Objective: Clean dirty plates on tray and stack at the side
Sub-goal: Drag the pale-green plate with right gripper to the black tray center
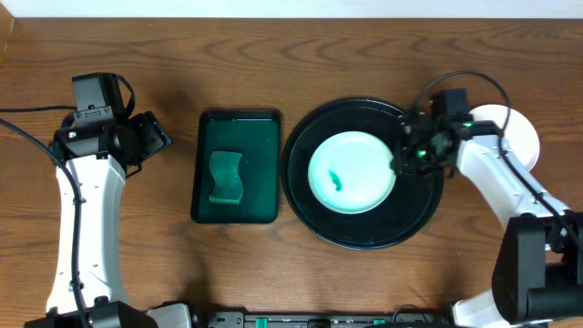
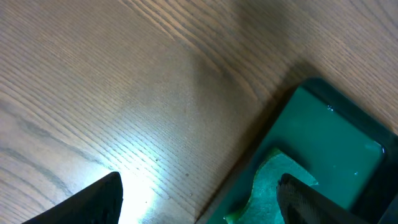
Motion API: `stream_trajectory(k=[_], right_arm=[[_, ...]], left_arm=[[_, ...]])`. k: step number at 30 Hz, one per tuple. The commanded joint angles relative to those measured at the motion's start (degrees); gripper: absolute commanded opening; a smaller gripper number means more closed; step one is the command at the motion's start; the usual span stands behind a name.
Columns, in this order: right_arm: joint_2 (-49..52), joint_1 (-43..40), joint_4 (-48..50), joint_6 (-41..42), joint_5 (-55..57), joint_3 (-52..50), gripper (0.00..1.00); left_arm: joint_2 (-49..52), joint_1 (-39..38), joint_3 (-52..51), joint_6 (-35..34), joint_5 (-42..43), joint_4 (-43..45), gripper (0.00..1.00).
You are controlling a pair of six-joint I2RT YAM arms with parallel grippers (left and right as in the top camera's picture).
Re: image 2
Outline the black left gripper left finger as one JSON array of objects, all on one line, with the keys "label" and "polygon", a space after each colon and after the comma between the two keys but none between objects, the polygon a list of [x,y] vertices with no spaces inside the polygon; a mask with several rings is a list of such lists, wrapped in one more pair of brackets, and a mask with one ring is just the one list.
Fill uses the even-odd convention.
[{"label": "black left gripper left finger", "polygon": [[123,203],[119,172],[111,172],[23,224],[118,224]]}]

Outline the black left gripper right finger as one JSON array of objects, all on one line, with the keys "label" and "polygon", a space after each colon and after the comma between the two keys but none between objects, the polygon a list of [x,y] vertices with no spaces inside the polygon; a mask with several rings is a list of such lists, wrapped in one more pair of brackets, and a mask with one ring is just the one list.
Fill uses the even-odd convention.
[{"label": "black left gripper right finger", "polygon": [[367,224],[288,173],[278,181],[277,203],[289,224]]}]

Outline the green scouring pad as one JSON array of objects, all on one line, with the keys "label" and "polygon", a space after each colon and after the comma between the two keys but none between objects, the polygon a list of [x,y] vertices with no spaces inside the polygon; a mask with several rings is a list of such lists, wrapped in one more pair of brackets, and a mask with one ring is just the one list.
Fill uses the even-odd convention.
[{"label": "green scouring pad", "polygon": [[277,202],[277,183],[284,173],[293,175],[311,187],[318,185],[318,181],[308,171],[274,147],[254,174],[248,200],[223,219],[228,224],[283,224],[284,219]]}]

